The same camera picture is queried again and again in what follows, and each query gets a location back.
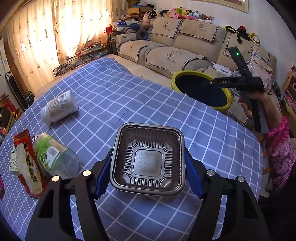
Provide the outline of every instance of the floral sleeve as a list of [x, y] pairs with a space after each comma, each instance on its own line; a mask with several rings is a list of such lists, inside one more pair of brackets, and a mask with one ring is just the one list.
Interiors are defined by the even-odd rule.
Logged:
[[296, 159], [294, 142], [289, 137], [288, 121], [282, 117], [281, 125], [264, 136], [274, 189], [286, 185]]

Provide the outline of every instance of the metal pin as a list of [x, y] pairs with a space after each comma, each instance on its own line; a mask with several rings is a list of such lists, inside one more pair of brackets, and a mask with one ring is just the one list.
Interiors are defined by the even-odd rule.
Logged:
[[243, 182], [244, 182], [244, 177], [242, 177], [242, 176], [238, 176], [238, 177], [237, 177], [237, 180], [238, 180], [239, 182], [243, 183]]
[[213, 175], [215, 175], [215, 172], [213, 170], [207, 170], [207, 174], [209, 176], [213, 176]]
[[89, 176], [90, 174], [91, 174], [91, 171], [90, 171], [90, 170], [85, 170], [85, 171], [82, 173], [82, 175], [85, 176], [85, 177]]
[[52, 178], [52, 181], [54, 181], [54, 182], [56, 182], [56, 181], [58, 181], [59, 180], [59, 176], [54, 176], [53, 178]]

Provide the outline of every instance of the clear plastic bottle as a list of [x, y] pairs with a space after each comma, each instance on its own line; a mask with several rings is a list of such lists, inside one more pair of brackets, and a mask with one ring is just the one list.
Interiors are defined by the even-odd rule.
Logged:
[[77, 101], [71, 90], [53, 98], [41, 111], [41, 119], [47, 125], [57, 122], [78, 110]]
[[82, 171], [75, 152], [63, 146], [47, 133], [36, 135], [33, 147], [38, 162], [52, 176], [59, 175], [63, 180], [74, 178]]

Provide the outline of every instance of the picture frame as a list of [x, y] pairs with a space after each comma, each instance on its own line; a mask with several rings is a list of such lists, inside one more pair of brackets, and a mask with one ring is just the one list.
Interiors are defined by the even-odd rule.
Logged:
[[249, 11], [249, 0], [191, 0], [191, 1], [203, 1], [203, 2], [211, 2], [220, 5], [225, 5], [228, 7], [232, 7], [248, 13]]

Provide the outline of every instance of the blue checkered tablecloth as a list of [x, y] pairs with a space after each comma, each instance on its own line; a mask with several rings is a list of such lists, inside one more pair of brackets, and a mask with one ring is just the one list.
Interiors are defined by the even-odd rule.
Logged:
[[[44, 124], [40, 109], [67, 90], [76, 95], [78, 112], [54, 125]], [[0, 173], [5, 184], [0, 210], [22, 240], [38, 199], [28, 196], [17, 176], [8, 171], [12, 136], [25, 128], [31, 135], [47, 132], [75, 151], [85, 169], [91, 169], [105, 158], [114, 145], [118, 128], [126, 122], [180, 129], [193, 158], [223, 177], [244, 176], [259, 197], [262, 150], [249, 130], [188, 96], [133, 76], [114, 59], [102, 58], [73, 72], [34, 102], [0, 147]], [[70, 200], [75, 233], [83, 240], [75, 196]], [[106, 193], [96, 201], [106, 232], [110, 240], [116, 241], [186, 240], [200, 204], [188, 184], [176, 196], [127, 193], [109, 184]], [[213, 238], [220, 235], [225, 208], [223, 197]]]

